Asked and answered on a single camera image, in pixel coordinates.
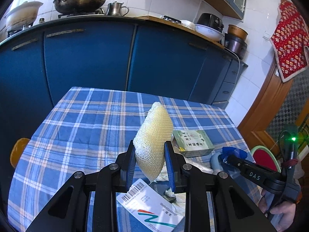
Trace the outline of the person's hand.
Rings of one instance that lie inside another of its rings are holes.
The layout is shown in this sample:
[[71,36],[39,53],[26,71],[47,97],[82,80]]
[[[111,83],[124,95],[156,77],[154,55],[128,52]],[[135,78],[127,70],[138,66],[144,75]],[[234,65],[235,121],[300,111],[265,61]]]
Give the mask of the person's hand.
[[[267,202],[266,202],[266,198],[265,198],[265,194],[267,193],[266,190],[262,190],[261,191],[261,196],[262,198],[259,201],[258,207],[259,209],[265,213],[267,210]],[[278,224],[275,226],[275,229],[278,232],[282,232],[287,230],[293,223],[294,221],[294,217],[295,217],[295,211],[296,211],[296,204],[288,202],[288,201],[284,201],[281,204],[273,207],[270,210],[270,213],[273,215],[281,215],[282,217],[280,219],[280,221],[278,222]]]

